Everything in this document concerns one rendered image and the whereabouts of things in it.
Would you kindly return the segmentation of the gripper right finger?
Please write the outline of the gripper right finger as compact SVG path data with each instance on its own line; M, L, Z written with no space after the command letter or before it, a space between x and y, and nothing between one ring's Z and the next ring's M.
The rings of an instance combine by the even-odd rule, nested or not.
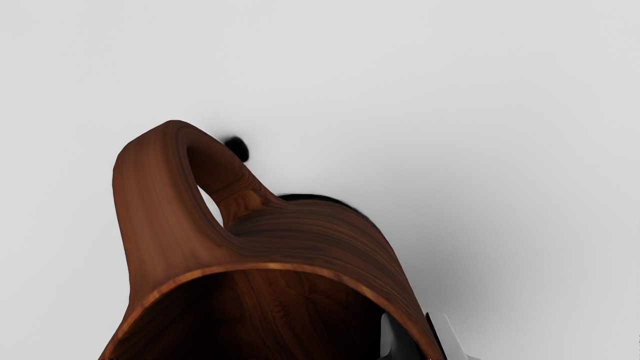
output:
M466 353L462 342L451 325L450 319L445 313L426 312L425 318L436 337L445 360L480 360L480 358Z

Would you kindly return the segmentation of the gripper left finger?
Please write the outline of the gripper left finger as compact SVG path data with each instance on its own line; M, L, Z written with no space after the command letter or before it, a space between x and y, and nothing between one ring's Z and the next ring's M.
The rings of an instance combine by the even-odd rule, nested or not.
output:
M413 337L388 312L381 316L379 360L424 360Z

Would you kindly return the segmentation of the brown wooden mug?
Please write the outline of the brown wooden mug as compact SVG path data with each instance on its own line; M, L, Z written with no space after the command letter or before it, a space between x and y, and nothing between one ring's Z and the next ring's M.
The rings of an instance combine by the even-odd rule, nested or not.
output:
M378 360L388 313L418 360L450 360L370 219L276 196L197 127L133 139L112 189L130 292L102 359Z

